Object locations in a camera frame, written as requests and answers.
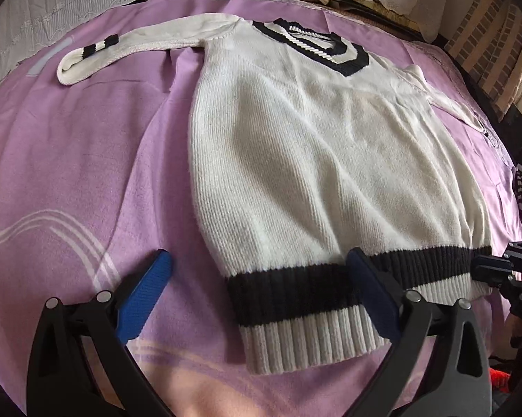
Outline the white knit sweater black trim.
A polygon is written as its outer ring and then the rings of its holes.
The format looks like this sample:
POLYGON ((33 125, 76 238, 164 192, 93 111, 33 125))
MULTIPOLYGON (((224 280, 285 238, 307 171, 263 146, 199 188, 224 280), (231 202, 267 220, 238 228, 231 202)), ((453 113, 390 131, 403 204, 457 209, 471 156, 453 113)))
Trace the white knit sweater black trim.
POLYGON ((346 266, 450 305, 488 293, 469 265, 491 251, 482 191, 435 115, 478 134, 467 107, 334 33, 204 13, 67 53, 70 86, 130 55, 200 47, 190 111, 196 218, 224 276, 249 371, 275 375, 379 348, 346 266))

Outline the purple bed sheet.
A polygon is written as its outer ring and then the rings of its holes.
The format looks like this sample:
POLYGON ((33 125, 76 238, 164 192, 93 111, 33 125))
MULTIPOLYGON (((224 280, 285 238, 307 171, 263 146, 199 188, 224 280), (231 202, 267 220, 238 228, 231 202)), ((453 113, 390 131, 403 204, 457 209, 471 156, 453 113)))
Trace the purple bed sheet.
POLYGON ((334 32, 397 66, 420 66, 451 99, 473 102, 437 48, 287 1, 148 0, 110 9, 25 60, 0 86, 0 383, 19 406, 45 301, 87 301, 160 247, 174 257, 174 278, 130 348, 181 416, 339 416, 384 357, 377 350, 282 376, 246 370, 191 203, 187 119, 200 50, 127 57, 75 88, 57 80, 75 48, 202 12, 334 32))

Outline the brick pattern curtain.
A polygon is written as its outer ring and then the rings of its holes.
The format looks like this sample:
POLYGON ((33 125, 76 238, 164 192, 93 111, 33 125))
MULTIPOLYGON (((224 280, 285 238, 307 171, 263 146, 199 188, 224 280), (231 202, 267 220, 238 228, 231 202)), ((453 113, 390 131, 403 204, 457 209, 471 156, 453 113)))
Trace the brick pattern curtain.
POLYGON ((522 10, 515 0, 474 0, 446 46, 498 118, 522 111, 522 10))

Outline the stacked bedding under lace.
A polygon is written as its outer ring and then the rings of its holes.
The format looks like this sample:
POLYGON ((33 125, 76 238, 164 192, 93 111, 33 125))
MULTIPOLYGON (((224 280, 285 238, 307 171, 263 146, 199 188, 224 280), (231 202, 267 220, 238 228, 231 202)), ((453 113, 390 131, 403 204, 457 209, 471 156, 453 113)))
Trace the stacked bedding under lace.
POLYGON ((405 15, 397 14, 391 9, 385 8, 376 0, 300 0, 313 4, 319 4, 328 8, 344 12, 356 13, 360 17, 375 19, 381 23, 398 26, 414 32, 419 32, 416 22, 405 15))

